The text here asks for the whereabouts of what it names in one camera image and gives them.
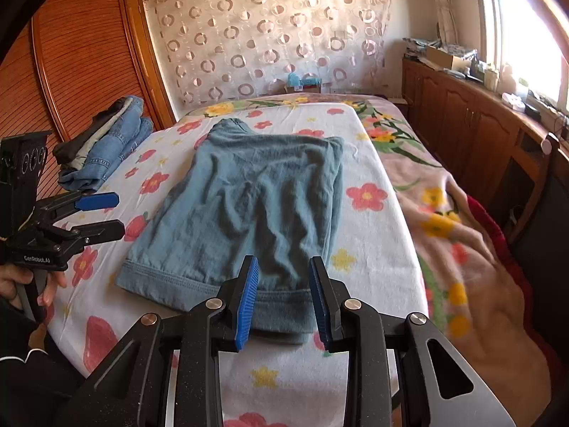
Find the wooden wardrobe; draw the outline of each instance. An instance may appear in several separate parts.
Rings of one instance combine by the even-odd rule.
[[[53,147],[134,94],[155,130],[175,118],[150,43],[142,0],[47,0],[0,65],[0,137],[52,130],[38,198],[63,190]]]

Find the folded clothes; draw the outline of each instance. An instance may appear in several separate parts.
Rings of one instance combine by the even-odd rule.
[[[70,168],[74,168],[75,170],[81,170],[83,168],[83,166],[85,165],[85,160],[87,158],[87,155],[89,154],[89,152],[91,151],[91,149],[93,148],[93,146],[95,145],[95,143],[97,143],[97,141],[99,141],[103,136],[105,136],[107,134],[107,132],[111,129],[111,127],[113,126],[113,124],[119,119],[119,117],[125,113],[125,111],[129,108],[129,106],[131,105],[133,101],[133,98],[131,97],[127,97],[126,101],[124,101],[122,107],[120,110],[118,110],[115,115],[113,115],[109,121],[106,122],[106,124],[104,124],[101,128],[99,128],[95,133],[93,133],[93,135],[87,139],[87,141],[85,142],[85,144],[83,146],[81,146],[81,149],[79,149],[79,151],[77,152],[77,154],[75,155],[75,158],[69,162],[67,164],[67,166],[69,166]]]
[[[92,118],[92,123],[88,129],[83,130],[71,141],[64,141],[63,143],[57,144],[53,148],[53,156],[58,164],[63,165],[71,162],[86,141],[122,109],[124,101],[126,101],[126,98],[117,99],[108,109],[98,112],[97,115]]]
[[[150,136],[152,121],[140,118],[142,99],[128,96],[125,104],[129,101],[108,132],[93,145],[82,169],[64,168],[59,172],[59,184],[64,189],[99,189],[122,161]]]
[[[308,261],[328,261],[340,214],[342,138],[257,135],[214,125],[184,179],[131,247],[116,284],[178,310],[259,260],[252,327],[314,330]]]

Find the person's hand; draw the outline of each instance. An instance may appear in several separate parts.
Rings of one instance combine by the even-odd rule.
[[[11,305],[22,309],[22,302],[16,290],[16,282],[19,284],[29,284],[32,282],[32,272],[26,268],[16,267],[12,264],[0,265],[0,295]],[[58,286],[67,287],[67,280],[64,272],[48,272],[47,283],[44,291],[38,296],[38,305],[49,306],[53,302]]]

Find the curtain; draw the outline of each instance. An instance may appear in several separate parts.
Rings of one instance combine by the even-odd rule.
[[[281,92],[289,73],[323,92],[376,91],[391,0],[149,0],[179,110]]]
[[[435,0],[435,4],[439,20],[440,39],[447,45],[457,44],[458,35],[452,14],[451,0]]]

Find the metal screw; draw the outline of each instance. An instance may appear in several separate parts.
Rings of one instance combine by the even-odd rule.
[[[206,302],[206,307],[210,310],[217,310],[221,308],[223,301],[220,298],[211,298]]]
[[[359,310],[361,308],[361,302],[357,298],[349,298],[344,302],[344,306],[348,310]]]
[[[409,316],[409,320],[417,326],[422,326],[423,324],[425,324],[427,322],[427,317],[425,315],[423,315],[422,313],[419,313],[418,311],[411,313],[411,316]]]
[[[154,313],[147,313],[140,319],[140,322],[145,326],[152,326],[156,321],[158,321],[158,316]]]

